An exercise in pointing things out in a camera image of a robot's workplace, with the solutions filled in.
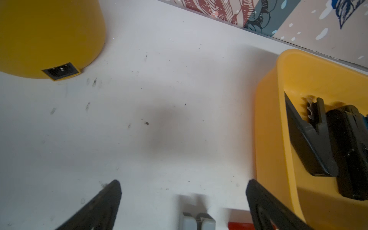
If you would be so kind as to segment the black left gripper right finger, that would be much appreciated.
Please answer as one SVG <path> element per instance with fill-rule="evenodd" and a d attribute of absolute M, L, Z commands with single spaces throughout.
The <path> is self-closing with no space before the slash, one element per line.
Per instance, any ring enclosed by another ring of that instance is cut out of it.
<path fill-rule="evenodd" d="M 312 228 L 282 204 L 255 179 L 249 181 L 246 196 L 257 230 L 311 230 Z"/>

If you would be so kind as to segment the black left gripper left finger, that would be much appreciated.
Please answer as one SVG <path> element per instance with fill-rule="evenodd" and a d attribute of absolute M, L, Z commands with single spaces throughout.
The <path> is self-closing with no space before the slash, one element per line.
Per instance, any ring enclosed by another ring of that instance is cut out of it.
<path fill-rule="evenodd" d="M 121 197 L 120 182 L 113 180 L 57 229 L 111 230 L 115 224 Z"/>

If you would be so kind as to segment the red pruning pliers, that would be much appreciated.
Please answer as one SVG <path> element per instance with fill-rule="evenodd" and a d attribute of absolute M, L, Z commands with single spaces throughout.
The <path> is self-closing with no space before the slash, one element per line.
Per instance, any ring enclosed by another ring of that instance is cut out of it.
<path fill-rule="evenodd" d="M 240 222 L 229 222 L 229 230 L 255 230 L 255 226 L 252 223 L 240 223 Z"/>

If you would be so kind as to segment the black pruning pliers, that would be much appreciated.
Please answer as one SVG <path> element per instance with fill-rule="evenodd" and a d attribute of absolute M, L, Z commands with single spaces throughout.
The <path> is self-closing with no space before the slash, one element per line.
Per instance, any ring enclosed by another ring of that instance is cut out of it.
<path fill-rule="evenodd" d="M 368 128 L 365 118 L 353 105 L 326 114 L 331 148 L 338 165 L 339 193 L 355 200 L 368 199 Z"/>
<path fill-rule="evenodd" d="M 336 177 L 339 168 L 331 148 L 324 100 L 308 102 L 309 121 L 302 119 L 295 106 L 285 95 L 290 141 L 306 171 L 312 176 Z"/>

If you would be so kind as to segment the dark teal pruning pliers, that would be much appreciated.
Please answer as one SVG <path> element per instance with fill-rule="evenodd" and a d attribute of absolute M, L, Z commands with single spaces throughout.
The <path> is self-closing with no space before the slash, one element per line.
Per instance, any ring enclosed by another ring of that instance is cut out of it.
<path fill-rule="evenodd" d="M 366 129 L 368 129 L 368 117 L 362 116 Z"/>

